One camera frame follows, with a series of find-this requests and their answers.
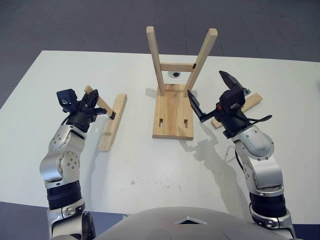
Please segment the white table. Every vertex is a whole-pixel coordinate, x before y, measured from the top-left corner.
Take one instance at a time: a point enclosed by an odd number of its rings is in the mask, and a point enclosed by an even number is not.
[[[161,55],[162,62],[193,63],[195,56]],[[246,114],[273,118],[258,127],[275,142],[287,207],[295,224],[320,224],[320,64],[210,56],[193,90],[211,111],[227,89],[218,70],[258,92],[263,101]],[[173,80],[185,83],[188,73]],[[110,152],[98,152],[99,116],[81,154],[80,184],[89,211],[128,213],[167,207],[215,209],[250,219],[249,193],[231,140],[194,116],[194,139],[152,139],[157,81],[150,54],[43,51],[0,110],[0,201],[48,206],[39,164],[66,117],[56,92],[97,88],[110,105],[128,100]]]

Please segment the wooden piece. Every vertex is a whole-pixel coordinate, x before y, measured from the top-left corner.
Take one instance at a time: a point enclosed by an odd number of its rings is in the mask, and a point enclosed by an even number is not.
[[[118,126],[124,112],[124,108],[127,102],[126,94],[118,94],[113,104],[113,109],[116,112],[114,119],[108,119],[107,123],[104,126],[100,144],[99,151],[109,151],[112,143],[115,140],[115,136],[118,130]]]
[[[93,91],[93,88],[89,85],[85,87],[84,92],[86,94],[89,94]],[[99,96],[98,102],[96,103],[100,108],[103,108],[106,110],[106,114],[110,117],[113,113],[113,109],[109,107],[109,105]]]
[[[247,110],[251,109],[252,107],[257,105],[258,103],[260,103],[262,101],[262,99],[263,98],[258,93],[255,93],[255,94],[249,96],[248,98],[245,99],[245,103],[241,109],[242,112],[246,112]],[[215,119],[213,119],[211,121],[211,123],[215,129],[218,129],[222,126],[222,124]]]
[[[148,38],[150,52],[152,56],[153,66],[155,70],[156,80],[158,82],[160,95],[165,95],[165,83],[164,78],[162,75],[161,67],[160,67],[160,59],[159,59],[159,52],[158,52],[158,45],[155,35],[155,29],[153,26],[146,27],[146,36]]]
[[[177,71],[177,72],[193,72],[194,64],[193,63],[160,63],[161,71]]]
[[[183,84],[165,84],[165,96],[157,90],[153,120],[153,138],[194,138],[193,110],[188,97],[184,97]]]
[[[205,64],[205,61],[212,49],[212,46],[214,45],[216,39],[217,39],[217,36],[218,36],[218,32],[217,32],[217,29],[215,28],[209,28],[209,31],[208,33],[206,34],[206,37],[204,39],[204,42],[202,44],[202,47],[200,49],[200,52],[199,52],[199,55],[198,57],[196,58],[196,66],[195,66],[195,69],[192,73],[190,73],[190,76],[188,78],[188,81],[186,82],[186,85],[184,87],[184,93],[183,95],[185,97],[188,96],[188,90],[191,91],[191,89],[193,88],[196,80],[197,80],[197,77],[203,67],[203,65]]]

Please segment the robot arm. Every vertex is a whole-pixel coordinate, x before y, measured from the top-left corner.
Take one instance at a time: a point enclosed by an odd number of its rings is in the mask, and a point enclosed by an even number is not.
[[[73,239],[91,240],[96,234],[90,213],[84,212],[85,200],[79,183],[80,155],[90,123],[107,111],[95,108],[97,90],[85,94],[81,101],[77,101],[72,89],[59,91],[57,96],[63,111],[70,114],[51,139],[48,153],[40,164],[49,203],[49,237],[68,235]]]
[[[216,108],[208,114],[203,113],[199,102],[189,91],[191,106],[201,123],[212,117],[221,122],[225,128],[223,134],[234,142],[235,156],[250,192],[249,208],[253,221],[269,230],[287,229],[295,238],[291,214],[286,209],[282,172],[274,157],[274,142],[254,125],[272,116],[262,119],[247,118],[241,107],[246,101],[245,95],[250,91],[227,72],[219,73],[229,90],[221,95]]]

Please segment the camera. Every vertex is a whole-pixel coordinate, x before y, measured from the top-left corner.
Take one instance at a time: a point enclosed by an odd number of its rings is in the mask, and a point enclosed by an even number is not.
[[[181,73],[179,71],[168,71],[168,75],[172,79],[177,79],[180,77]]]

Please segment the rectangular hole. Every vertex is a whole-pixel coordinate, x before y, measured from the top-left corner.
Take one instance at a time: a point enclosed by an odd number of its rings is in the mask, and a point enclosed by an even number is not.
[[[163,118],[159,118],[159,128],[162,128],[164,125],[164,119]]]

